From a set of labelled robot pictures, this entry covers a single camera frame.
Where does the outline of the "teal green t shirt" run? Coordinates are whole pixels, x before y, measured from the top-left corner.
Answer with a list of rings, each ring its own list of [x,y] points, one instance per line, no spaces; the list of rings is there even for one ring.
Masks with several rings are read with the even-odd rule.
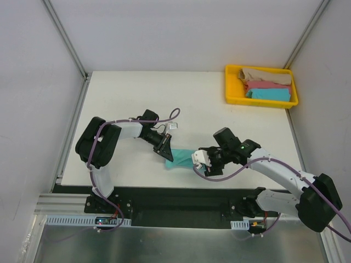
[[[189,168],[192,169],[193,159],[192,155],[195,153],[195,150],[187,150],[187,149],[171,149],[173,162],[169,160],[165,160],[165,167],[167,169],[173,168]]]

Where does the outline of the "yellow plastic bin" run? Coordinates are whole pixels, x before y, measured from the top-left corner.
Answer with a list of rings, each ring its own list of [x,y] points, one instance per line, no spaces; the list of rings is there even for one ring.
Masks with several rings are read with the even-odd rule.
[[[289,102],[285,101],[274,101],[274,100],[261,100],[261,99],[250,99],[246,97],[244,91],[244,83],[239,80],[239,70],[241,68],[252,68],[255,70],[262,70],[269,73],[287,73],[292,77],[292,94]],[[228,104],[234,105],[245,105],[245,106],[259,106],[259,107],[272,107],[272,108],[283,108],[290,109],[293,106],[297,106],[299,103],[298,94],[296,91],[295,81],[293,78],[293,72],[283,68],[271,68],[271,67],[257,67],[257,66],[242,66],[242,65],[231,65],[225,66],[225,100]]]

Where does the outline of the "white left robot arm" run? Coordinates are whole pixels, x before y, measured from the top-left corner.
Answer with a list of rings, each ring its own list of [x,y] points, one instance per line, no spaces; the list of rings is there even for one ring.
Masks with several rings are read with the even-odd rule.
[[[112,176],[107,168],[111,161],[117,142],[122,139],[141,138],[153,146],[153,151],[164,159],[173,162],[171,135],[166,131],[154,130],[163,120],[151,111],[145,110],[137,118],[109,121],[93,117],[75,146],[75,152],[89,170],[93,193],[99,196],[97,207],[103,213],[115,209],[116,200],[110,195],[114,191]]]

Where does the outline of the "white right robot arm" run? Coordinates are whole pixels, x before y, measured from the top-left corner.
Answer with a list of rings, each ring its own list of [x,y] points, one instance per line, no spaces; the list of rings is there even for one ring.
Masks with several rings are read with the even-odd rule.
[[[274,211],[300,219],[306,227],[322,232],[342,208],[342,202],[331,177],[298,171],[272,156],[258,143],[240,141],[225,127],[213,135],[218,146],[200,148],[194,163],[204,167],[205,176],[217,181],[225,165],[240,164],[243,169],[259,172],[286,189],[275,192],[256,188],[249,196],[235,204],[242,216],[253,218],[265,211]]]

